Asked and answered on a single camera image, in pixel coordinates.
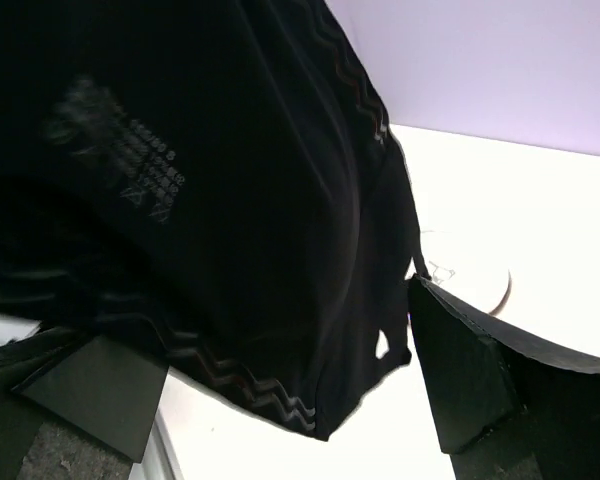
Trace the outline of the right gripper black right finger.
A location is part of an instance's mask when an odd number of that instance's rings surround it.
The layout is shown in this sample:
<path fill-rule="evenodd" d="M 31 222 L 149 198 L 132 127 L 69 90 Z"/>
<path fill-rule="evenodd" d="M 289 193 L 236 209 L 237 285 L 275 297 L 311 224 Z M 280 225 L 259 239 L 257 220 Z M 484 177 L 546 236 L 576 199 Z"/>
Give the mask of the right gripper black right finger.
<path fill-rule="evenodd" d="M 600 358 L 413 277 L 412 334 L 458 479 L 600 480 Z"/>

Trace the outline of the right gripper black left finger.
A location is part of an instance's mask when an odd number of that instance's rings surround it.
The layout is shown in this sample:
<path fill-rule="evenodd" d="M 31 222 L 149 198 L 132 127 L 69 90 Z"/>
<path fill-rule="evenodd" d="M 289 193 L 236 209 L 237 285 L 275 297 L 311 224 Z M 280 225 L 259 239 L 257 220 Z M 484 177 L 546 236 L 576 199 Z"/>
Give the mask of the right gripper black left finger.
<path fill-rule="evenodd" d="M 54 328 L 0 347 L 0 479 L 127 479 L 166 368 L 104 336 Z"/>

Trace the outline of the black bra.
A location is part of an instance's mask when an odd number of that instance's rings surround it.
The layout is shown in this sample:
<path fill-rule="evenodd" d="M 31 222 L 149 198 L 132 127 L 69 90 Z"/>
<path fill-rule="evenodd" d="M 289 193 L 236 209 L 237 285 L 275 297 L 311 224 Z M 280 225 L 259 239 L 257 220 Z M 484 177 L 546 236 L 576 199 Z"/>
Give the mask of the black bra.
<path fill-rule="evenodd" d="M 0 1 L 0 312 L 327 440 L 410 360 L 417 228 L 323 1 Z"/>

